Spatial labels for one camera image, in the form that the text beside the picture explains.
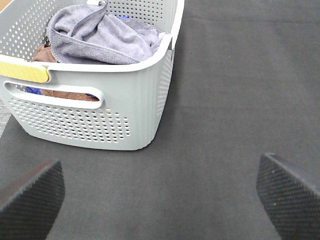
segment gray plastic basket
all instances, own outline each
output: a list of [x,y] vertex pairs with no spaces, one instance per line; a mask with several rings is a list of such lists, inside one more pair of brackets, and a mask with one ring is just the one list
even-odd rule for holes
[[[53,14],[85,3],[13,0],[0,12],[0,62],[30,61],[37,47],[48,40],[46,27]],[[170,34],[163,37],[153,57],[137,64],[42,63],[49,75],[46,83],[0,75],[0,97],[30,135],[105,150],[141,149],[155,137],[170,86],[184,0],[115,0],[109,1],[108,11],[141,19]],[[99,101],[36,95],[25,92],[26,86],[89,93]]]

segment yellow basket handle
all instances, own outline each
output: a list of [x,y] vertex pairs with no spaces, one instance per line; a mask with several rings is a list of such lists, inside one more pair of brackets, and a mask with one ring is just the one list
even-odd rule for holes
[[49,80],[48,70],[37,62],[0,54],[0,75],[35,83]]

